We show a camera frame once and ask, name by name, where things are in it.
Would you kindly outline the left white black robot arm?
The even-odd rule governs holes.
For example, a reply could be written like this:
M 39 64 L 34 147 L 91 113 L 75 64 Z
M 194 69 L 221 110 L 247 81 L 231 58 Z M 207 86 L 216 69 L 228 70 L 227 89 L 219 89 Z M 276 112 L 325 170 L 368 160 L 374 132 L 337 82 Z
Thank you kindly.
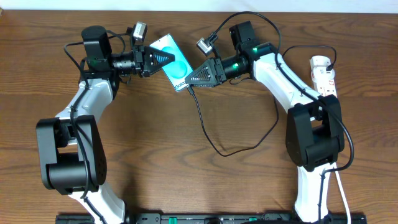
M 86 215 L 57 215 L 56 223 L 135 223 L 125 201 L 106 181 L 107 163 L 98 121 L 115 99 L 124 77 L 149 77 L 175 60 L 173 54 L 143 44 L 147 26 L 128 27 L 130 51 L 115 54 L 110 39 L 124 37 L 103 26 L 82 30 L 86 57 L 74 64 L 80 72 L 78 91 L 54 118 L 36 125 L 43 185 L 78 201 Z

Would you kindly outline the blue screen Galaxy smartphone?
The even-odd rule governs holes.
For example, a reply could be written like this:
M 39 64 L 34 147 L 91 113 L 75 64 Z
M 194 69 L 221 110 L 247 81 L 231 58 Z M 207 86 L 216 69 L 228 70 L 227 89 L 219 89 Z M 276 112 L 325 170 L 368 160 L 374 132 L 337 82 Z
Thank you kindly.
M 185 83 L 185 78 L 193 72 L 193 68 L 180 50 L 180 47 L 177 45 L 174 38 L 170 34 L 167 34 L 151 43 L 150 47 L 175 56 L 175 61 L 164 66 L 162 69 L 175 91 L 185 89 L 188 86 L 188 84 Z

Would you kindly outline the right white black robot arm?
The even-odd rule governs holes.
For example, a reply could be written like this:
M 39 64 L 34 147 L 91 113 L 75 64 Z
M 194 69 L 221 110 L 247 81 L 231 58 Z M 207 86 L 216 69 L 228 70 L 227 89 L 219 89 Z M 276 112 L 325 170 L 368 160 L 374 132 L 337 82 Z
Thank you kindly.
M 189 74 L 190 87 L 216 87 L 245 73 L 263 84 L 287 113 L 285 146 L 298 169 L 298 192 L 294 205 L 297 218 L 305 223 L 324 223 L 329 214 L 326 195 L 330 172 L 345 148 L 341 106 L 333 94 L 311 88 L 284 62 L 279 49 L 260 43 L 251 22 L 229 28 L 236 55 L 219 55 Z

